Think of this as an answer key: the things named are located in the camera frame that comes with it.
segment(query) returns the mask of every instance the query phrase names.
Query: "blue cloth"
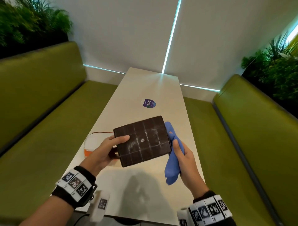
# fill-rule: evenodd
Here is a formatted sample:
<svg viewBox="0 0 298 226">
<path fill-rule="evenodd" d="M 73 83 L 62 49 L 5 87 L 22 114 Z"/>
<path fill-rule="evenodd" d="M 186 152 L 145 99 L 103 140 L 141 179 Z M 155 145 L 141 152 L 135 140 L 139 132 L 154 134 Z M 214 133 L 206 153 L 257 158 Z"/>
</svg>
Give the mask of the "blue cloth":
<svg viewBox="0 0 298 226">
<path fill-rule="evenodd" d="M 164 170 L 164 175 L 167 178 L 166 183 L 168 185 L 171 185 L 171 184 L 175 183 L 175 181 L 178 179 L 178 175 L 180 173 L 178 159 L 177 159 L 174 149 L 173 149 L 173 141 L 178 140 L 179 147 L 180 147 L 181 151 L 183 152 L 183 154 L 184 154 L 184 147 L 182 145 L 181 140 L 177 137 L 171 123 L 165 122 L 164 124 L 167 128 L 167 133 L 169 135 L 169 139 L 170 139 L 171 146 L 172 146 L 172 151 L 169 154 L 169 160 L 168 160 L 166 168 Z"/>
</svg>

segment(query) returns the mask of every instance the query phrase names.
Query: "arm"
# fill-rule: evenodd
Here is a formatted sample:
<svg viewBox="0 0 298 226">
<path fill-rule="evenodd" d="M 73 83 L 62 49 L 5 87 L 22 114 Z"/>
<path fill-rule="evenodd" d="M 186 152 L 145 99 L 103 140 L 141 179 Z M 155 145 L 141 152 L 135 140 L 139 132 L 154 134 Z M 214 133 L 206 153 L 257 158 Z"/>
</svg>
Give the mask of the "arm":
<svg viewBox="0 0 298 226">
<path fill-rule="evenodd" d="M 88 170 L 95 177 L 99 172 L 105 168 L 112 159 L 116 158 L 115 153 L 111 152 L 113 146 L 128 141 L 129 136 L 117 137 L 114 136 L 106 138 L 101 145 L 94 150 L 94 152 L 84 159 L 80 166 Z M 20 226 L 64 226 L 70 219 L 74 209 L 73 207 L 52 195 L 42 204 L 29 218 L 24 220 Z"/>
<path fill-rule="evenodd" d="M 183 142 L 182 144 L 185 154 L 182 153 L 177 140 L 173 141 L 173 148 L 181 170 L 180 177 L 185 186 L 191 191 L 194 198 L 193 203 L 216 195 L 213 191 L 209 190 L 199 174 L 193 152 Z M 212 225 L 236 226 L 236 223 L 233 218 L 228 217 Z"/>
</svg>

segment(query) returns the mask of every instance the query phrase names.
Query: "person's left hand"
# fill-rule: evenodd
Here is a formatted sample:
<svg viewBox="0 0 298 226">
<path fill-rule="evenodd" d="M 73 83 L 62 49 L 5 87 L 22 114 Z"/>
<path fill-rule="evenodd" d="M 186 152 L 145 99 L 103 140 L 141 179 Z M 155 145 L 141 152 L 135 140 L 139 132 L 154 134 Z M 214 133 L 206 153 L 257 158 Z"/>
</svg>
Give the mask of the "person's left hand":
<svg viewBox="0 0 298 226">
<path fill-rule="evenodd" d="M 104 139 L 100 146 L 82 161 L 80 166 L 84 167 L 96 177 L 103 168 L 110 164 L 113 159 L 117 158 L 114 152 L 110 152 L 112 147 L 117 144 L 125 143 L 128 140 L 129 135 L 116 138 L 113 135 Z"/>
</svg>

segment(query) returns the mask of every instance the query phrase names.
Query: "purple sticker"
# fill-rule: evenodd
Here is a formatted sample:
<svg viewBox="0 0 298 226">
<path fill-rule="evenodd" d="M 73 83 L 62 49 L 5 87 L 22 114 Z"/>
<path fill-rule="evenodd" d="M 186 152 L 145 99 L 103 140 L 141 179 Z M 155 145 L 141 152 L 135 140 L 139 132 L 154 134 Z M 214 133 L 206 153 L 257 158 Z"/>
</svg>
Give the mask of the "purple sticker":
<svg viewBox="0 0 298 226">
<path fill-rule="evenodd" d="M 145 99 L 143 106 L 146 108 L 154 108 L 156 106 L 156 103 L 151 99 Z"/>
</svg>

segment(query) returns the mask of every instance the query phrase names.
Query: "green leather upholstery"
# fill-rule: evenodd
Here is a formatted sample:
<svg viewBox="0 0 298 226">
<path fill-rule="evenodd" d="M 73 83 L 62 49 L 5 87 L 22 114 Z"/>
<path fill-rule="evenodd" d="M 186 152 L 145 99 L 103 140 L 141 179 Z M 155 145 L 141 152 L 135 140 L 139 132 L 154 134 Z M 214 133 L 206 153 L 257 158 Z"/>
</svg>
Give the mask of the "green leather upholstery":
<svg viewBox="0 0 298 226">
<path fill-rule="evenodd" d="M 209 102 L 184 97 L 205 182 L 240 226 L 274 226 L 228 134 Z"/>
<path fill-rule="evenodd" d="M 19 223 L 50 196 L 116 87 L 87 81 L 0 158 L 0 223 Z"/>
<path fill-rule="evenodd" d="M 298 225 L 298 120 L 239 75 L 214 102 L 282 222 Z"/>
<path fill-rule="evenodd" d="M 85 78 L 75 42 L 0 60 L 0 149 Z"/>
</svg>

